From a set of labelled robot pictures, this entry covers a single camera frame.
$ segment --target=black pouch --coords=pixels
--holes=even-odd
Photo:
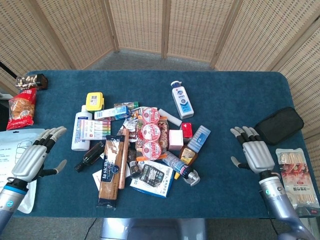
[[[265,143],[276,145],[304,127],[304,121],[292,107],[282,108],[257,123],[254,129]]]

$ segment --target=packaged skewer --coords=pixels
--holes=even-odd
[[[300,217],[319,216],[319,201],[304,151],[301,148],[278,148],[275,153],[278,158],[285,191],[297,214]]]

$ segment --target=white bottle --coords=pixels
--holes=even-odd
[[[181,86],[180,81],[173,81],[171,83],[172,97],[178,110],[181,119],[191,118],[194,115],[194,110],[191,106],[190,100],[188,98],[187,92],[183,86]]]
[[[74,151],[88,151],[90,140],[80,140],[81,120],[92,120],[92,113],[88,112],[86,105],[82,105],[81,112],[75,115],[71,149]]]

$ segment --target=red chip bag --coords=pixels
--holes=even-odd
[[[9,100],[9,122],[7,130],[19,129],[34,124],[36,88],[24,90]]]

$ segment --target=colored marker set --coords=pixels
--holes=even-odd
[[[111,123],[108,120],[81,120],[81,140],[105,140],[111,134]]]

